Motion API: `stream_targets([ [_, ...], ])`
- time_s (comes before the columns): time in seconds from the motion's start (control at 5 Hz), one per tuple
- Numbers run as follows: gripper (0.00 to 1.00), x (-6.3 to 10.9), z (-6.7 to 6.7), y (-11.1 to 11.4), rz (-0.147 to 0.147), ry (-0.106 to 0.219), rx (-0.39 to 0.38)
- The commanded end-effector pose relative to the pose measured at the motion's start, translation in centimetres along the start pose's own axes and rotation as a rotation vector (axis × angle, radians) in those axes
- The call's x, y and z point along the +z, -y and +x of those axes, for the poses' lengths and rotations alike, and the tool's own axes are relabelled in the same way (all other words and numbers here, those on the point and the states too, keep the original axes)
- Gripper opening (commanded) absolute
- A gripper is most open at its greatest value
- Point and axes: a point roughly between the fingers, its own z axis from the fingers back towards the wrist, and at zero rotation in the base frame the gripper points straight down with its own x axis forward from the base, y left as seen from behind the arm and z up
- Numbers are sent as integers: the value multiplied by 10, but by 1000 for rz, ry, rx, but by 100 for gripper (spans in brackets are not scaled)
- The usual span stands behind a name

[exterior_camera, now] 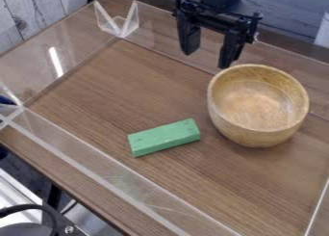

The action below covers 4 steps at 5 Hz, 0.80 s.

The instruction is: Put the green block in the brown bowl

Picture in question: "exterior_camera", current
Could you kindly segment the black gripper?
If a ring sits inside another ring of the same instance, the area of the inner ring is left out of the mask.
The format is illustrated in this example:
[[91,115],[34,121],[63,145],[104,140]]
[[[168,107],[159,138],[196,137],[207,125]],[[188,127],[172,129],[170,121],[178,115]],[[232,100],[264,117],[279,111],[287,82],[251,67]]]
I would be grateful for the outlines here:
[[246,42],[258,36],[263,15],[238,10],[242,0],[175,0],[180,48],[187,56],[202,46],[202,27],[226,34],[219,67],[228,68],[239,59]]

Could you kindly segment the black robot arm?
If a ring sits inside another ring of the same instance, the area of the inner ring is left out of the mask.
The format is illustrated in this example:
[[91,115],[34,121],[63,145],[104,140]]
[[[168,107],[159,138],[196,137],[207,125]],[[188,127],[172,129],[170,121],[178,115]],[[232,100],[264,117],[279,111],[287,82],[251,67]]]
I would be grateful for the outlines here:
[[224,35],[219,67],[228,68],[239,59],[244,46],[258,37],[260,12],[238,13],[240,0],[175,0],[172,15],[183,53],[190,56],[202,47],[202,29]]

